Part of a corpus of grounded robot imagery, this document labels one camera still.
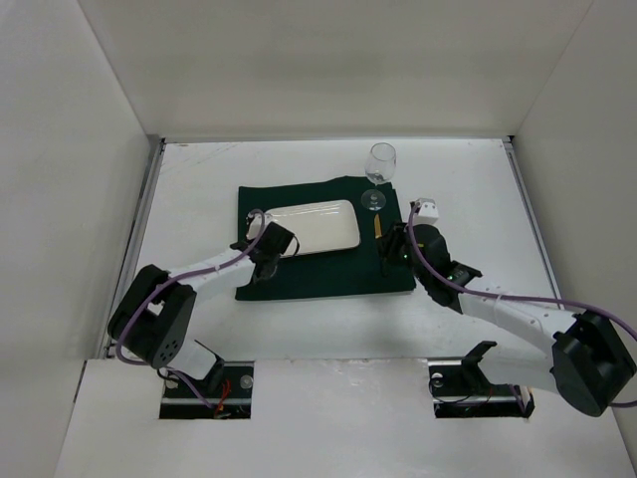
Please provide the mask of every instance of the white table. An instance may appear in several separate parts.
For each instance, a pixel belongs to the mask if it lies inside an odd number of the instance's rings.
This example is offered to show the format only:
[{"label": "white table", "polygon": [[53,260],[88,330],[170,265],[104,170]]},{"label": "white table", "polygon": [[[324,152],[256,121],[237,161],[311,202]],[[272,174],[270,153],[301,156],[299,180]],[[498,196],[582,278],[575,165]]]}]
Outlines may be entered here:
[{"label": "white table", "polygon": [[[139,266],[214,255],[236,240],[238,186],[361,175],[379,140],[169,145]],[[551,294],[501,141],[387,140],[404,219],[410,199],[435,198],[454,258],[512,290]],[[225,359],[257,360],[252,419],[157,420],[161,382],[150,370],[92,361],[58,477],[633,476],[612,413],[592,419],[555,394],[535,391],[529,423],[435,419],[420,358],[463,355],[482,340],[541,354],[435,305],[420,286],[383,297],[233,296],[198,304],[189,332]]]}]

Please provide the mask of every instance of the folded cloth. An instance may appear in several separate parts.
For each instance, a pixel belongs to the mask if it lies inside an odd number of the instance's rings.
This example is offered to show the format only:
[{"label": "folded cloth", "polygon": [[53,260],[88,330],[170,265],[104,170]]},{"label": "folded cloth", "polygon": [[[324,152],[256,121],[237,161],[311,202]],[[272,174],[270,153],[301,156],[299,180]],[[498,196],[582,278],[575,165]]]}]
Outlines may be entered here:
[{"label": "folded cloth", "polygon": [[365,177],[344,176],[326,182],[277,187],[240,187],[238,234],[246,237],[246,216],[252,209],[264,212],[275,207],[346,199],[353,205],[360,231],[354,249],[281,259],[275,277],[237,289],[238,301],[273,301],[317,297],[354,296],[412,291],[416,287],[406,267],[387,266],[381,275],[374,238],[374,216],[379,214],[383,231],[401,220],[396,191],[391,183],[377,187],[387,204],[380,211],[365,209],[360,196],[371,188]]}]

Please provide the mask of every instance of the white tray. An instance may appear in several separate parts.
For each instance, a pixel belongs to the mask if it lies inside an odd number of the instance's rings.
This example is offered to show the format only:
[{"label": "white tray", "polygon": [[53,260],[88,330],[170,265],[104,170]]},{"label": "white tray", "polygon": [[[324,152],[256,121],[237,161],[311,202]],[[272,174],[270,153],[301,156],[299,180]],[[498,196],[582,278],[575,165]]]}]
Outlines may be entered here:
[{"label": "white tray", "polygon": [[[269,222],[276,222],[297,236],[301,244],[298,256],[352,249],[360,244],[354,208],[344,199],[270,209],[266,211],[266,223]],[[258,216],[250,225],[248,239],[257,235],[260,226]],[[282,257],[294,255],[296,249],[297,242],[293,240]]]}]

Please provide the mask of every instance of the wine glass base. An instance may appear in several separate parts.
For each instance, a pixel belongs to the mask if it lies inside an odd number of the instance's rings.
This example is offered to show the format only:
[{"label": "wine glass base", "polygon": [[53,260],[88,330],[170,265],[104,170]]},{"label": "wine glass base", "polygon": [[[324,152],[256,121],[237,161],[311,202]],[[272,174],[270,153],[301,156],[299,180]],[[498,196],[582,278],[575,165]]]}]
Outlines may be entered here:
[{"label": "wine glass base", "polygon": [[387,199],[385,199],[385,195],[382,192],[376,189],[369,189],[368,191],[363,192],[362,196],[360,196],[360,203],[365,209],[369,209],[370,211],[379,211],[385,207]]}]

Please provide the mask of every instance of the dark green cloth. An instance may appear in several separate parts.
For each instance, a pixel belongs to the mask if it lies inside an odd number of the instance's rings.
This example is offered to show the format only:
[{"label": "dark green cloth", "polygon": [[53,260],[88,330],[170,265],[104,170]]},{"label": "dark green cloth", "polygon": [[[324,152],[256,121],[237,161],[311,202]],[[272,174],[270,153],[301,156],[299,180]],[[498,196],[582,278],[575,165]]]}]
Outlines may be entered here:
[{"label": "dark green cloth", "polygon": [[[239,237],[247,232],[246,216],[255,208],[267,211],[275,207],[346,199],[354,207],[360,245],[343,251],[310,254],[279,261],[274,278],[237,289],[238,301],[272,301],[314,297],[353,296],[412,291],[416,284],[406,267],[387,267],[380,273],[380,258],[374,239],[376,212],[362,207],[361,194],[370,189],[365,177],[344,176],[326,182],[278,187],[239,188]],[[383,231],[394,220],[401,220],[396,191],[391,183],[378,187],[387,204],[378,214]]]}]

